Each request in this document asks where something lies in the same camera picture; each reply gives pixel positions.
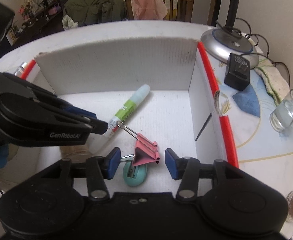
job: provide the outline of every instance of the flower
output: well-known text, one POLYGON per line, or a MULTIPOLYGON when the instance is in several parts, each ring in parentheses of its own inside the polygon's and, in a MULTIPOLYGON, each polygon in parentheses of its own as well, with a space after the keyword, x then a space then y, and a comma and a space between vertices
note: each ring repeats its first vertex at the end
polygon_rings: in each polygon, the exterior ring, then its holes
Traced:
POLYGON ((23 6, 21 6, 21 8, 19 9, 19 13, 20 14, 23 14, 24 13, 24 7, 23 6))

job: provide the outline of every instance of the teal pencil sharpener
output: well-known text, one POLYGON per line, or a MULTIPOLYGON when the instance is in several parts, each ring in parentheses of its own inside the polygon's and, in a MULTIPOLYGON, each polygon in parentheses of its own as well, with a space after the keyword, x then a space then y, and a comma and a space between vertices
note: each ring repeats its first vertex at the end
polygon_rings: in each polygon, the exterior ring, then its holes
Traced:
POLYGON ((147 164, 133 166, 132 161, 126 162, 123 168, 123 179, 131 187, 140 185, 146 178, 147 164))

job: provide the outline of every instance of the blue gripper pad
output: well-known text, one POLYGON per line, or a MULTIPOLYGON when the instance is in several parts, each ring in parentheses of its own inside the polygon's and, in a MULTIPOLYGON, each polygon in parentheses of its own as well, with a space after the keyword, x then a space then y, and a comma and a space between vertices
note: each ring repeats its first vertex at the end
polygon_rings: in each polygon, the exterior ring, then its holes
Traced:
POLYGON ((120 148, 114 148, 106 157, 109 160, 109 167, 107 169, 107 178, 105 179, 113 179, 116 170, 121 161, 121 150, 120 148))
POLYGON ((176 153, 171 148, 167 148, 165 150, 165 155, 164 155, 165 165, 168 168, 168 171, 170 172, 172 179, 178 178, 178 170, 176 166, 177 159, 180 159, 180 158, 176 155, 176 153))
POLYGON ((96 114, 86 111, 84 109, 75 107, 75 106, 68 106, 64 110, 71 114, 77 114, 77 115, 87 116, 87 117, 96 119, 96 114))

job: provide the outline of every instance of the pink cloth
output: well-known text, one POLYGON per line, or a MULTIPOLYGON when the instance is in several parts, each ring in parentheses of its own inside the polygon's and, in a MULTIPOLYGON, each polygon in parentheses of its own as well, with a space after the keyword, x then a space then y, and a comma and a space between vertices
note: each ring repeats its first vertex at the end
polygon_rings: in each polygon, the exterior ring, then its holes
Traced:
POLYGON ((163 0, 131 0, 135 20, 163 20, 168 10, 163 0))

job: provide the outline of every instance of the wooden chair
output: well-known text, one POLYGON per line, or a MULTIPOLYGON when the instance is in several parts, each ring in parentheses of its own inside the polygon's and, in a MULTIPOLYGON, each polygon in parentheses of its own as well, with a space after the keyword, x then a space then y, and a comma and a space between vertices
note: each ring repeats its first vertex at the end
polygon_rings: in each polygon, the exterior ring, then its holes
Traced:
MULTIPOLYGON (((128 19, 134 20, 131 0, 125 0, 128 10, 128 19)), ((194 0, 178 0, 176 21, 191 22, 194 0)), ((168 11, 169 21, 173 19, 173 0, 170 0, 170 10, 168 11)))

